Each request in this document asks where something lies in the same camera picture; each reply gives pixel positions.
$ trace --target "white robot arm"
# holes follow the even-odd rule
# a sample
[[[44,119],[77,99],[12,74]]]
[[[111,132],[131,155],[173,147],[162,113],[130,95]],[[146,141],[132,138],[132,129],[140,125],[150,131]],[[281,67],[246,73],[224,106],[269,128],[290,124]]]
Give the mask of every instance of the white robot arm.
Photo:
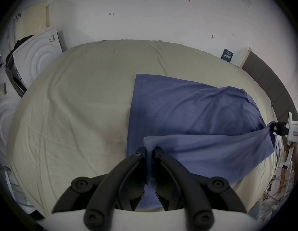
[[[291,112],[288,113],[288,122],[278,122],[277,124],[272,126],[272,131],[275,132],[277,135],[285,136],[288,145],[290,145],[291,143],[298,144],[298,121],[292,120]],[[293,147],[289,149],[286,162],[282,162],[280,165],[282,169],[288,169],[292,158],[293,150]]]

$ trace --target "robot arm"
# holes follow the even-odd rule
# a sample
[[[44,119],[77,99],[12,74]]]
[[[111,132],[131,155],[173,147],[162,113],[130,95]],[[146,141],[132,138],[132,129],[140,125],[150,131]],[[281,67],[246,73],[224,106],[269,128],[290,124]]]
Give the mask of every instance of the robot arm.
[[[288,113],[288,122],[278,122],[277,124],[273,124],[271,126],[271,130],[275,132],[277,135],[285,136],[287,139],[287,144],[291,143],[298,144],[298,121],[292,120],[292,113]],[[294,148],[290,148],[288,152],[288,156],[286,162],[282,162],[280,167],[284,170],[287,170],[290,166],[290,161],[292,159]]]
[[[172,156],[153,151],[156,195],[164,212],[135,212],[144,194],[146,149],[107,175],[78,177],[39,221],[48,230],[259,230],[226,179],[191,174]]]

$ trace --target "blue cloth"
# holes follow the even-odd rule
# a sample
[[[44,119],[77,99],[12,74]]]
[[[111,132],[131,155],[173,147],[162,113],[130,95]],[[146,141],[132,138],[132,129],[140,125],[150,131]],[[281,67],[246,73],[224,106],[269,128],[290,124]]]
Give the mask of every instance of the blue cloth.
[[[152,185],[151,151],[160,146],[191,173],[243,179],[274,152],[274,136],[253,99],[234,87],[159,75],[136,75],[127,156],[146,146],[147,183],[139,209],[160,203]]]

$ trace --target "wrinkled fabric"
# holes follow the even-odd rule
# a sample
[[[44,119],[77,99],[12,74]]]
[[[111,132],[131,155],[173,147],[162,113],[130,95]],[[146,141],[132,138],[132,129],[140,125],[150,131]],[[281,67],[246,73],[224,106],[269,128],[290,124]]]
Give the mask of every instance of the wrinkled fabric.
[[[160,146],[191,173],[243,179],[274,152],[274,136],[244,91],[159,75],[137,75],[127,156],[147,149],[147,183],[140,209],[157,208],[151,153]]]

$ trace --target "label sticker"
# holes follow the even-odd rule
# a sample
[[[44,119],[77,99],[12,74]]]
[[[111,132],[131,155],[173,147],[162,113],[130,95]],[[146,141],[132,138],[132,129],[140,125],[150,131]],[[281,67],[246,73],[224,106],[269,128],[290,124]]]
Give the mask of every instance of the label sticker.
[[[3,96],[6,95],[6,83],[0,84],[0,92]]]
[[[54,41],[55,41],[55,39],[54,39],[54,34],[53,34],[52,36],[49,36],[48,39],[49,39],[49,41],[50,41],[51,43],[54,42]]]

